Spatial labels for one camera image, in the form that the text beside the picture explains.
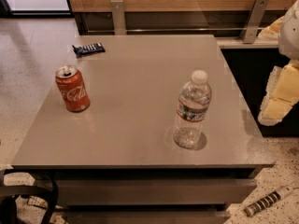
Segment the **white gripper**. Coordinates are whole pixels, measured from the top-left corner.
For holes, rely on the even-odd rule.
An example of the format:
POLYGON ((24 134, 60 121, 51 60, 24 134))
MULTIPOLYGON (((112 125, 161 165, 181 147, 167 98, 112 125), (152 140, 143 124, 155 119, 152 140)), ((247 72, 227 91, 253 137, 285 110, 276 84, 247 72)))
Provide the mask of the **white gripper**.
POLYGON ((262 29, 258 37, 278 40, 279 53, 293 59, 284 67, 275 66, 267 81, 258 121, 264 126, 274 126, 299 102, 299 0, 284 17, 262 29))

